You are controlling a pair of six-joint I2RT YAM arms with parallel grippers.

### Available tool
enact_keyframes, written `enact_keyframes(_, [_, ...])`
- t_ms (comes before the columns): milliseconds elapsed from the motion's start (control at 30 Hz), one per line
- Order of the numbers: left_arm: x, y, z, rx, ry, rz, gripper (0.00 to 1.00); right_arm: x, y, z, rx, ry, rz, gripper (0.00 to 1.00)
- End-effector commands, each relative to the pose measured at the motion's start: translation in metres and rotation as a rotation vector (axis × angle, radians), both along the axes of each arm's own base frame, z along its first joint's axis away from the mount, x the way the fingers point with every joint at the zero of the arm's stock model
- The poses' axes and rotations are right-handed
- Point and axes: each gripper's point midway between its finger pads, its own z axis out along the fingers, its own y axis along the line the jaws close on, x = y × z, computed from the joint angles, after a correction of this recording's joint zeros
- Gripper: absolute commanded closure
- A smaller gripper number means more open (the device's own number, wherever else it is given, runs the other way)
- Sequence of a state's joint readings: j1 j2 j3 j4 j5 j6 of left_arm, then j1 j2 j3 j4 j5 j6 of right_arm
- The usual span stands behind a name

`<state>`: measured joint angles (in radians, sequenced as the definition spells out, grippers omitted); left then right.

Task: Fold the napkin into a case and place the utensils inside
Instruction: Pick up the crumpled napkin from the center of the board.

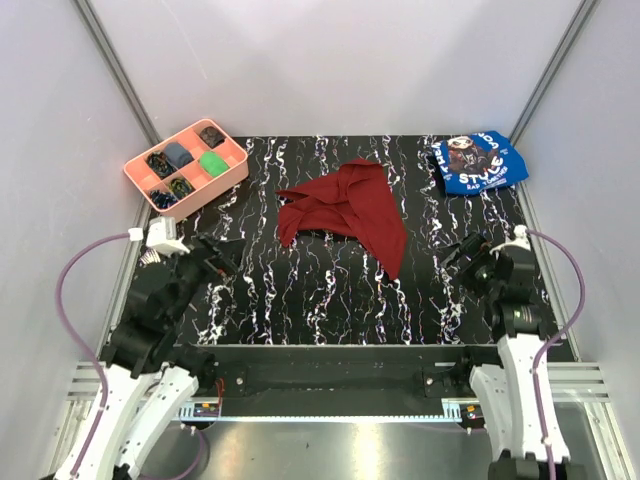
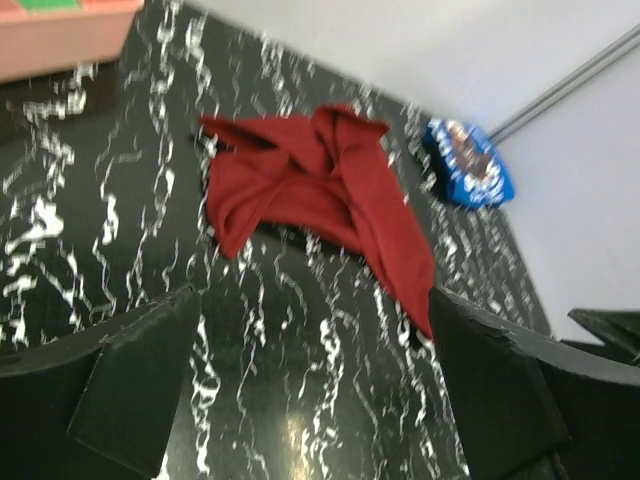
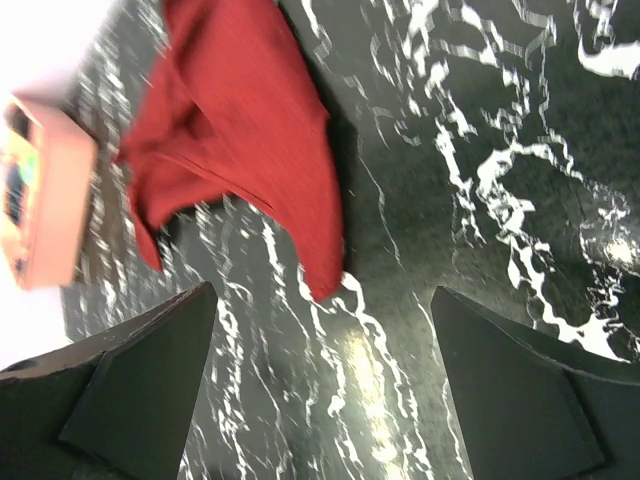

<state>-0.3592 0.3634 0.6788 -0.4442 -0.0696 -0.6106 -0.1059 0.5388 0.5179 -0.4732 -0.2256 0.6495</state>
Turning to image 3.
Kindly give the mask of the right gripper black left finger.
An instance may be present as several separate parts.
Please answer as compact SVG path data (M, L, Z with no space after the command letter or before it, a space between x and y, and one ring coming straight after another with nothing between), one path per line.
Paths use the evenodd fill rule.
M208 357L209 282L1 372L4 479L174 479Z

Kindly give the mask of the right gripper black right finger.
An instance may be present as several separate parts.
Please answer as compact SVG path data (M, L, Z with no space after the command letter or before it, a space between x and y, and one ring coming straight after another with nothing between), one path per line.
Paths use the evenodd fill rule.
M439 287L431 301L477 479L636 479L639 367Z

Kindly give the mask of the red cloth napkin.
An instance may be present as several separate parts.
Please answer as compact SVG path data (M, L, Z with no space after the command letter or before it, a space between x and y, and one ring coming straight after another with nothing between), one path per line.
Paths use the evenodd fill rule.
M272 1L168 1L169 45L117 160L129 166L139 253L177 211L236 195L289 233L315 300L343 272L343 217L329 115Z

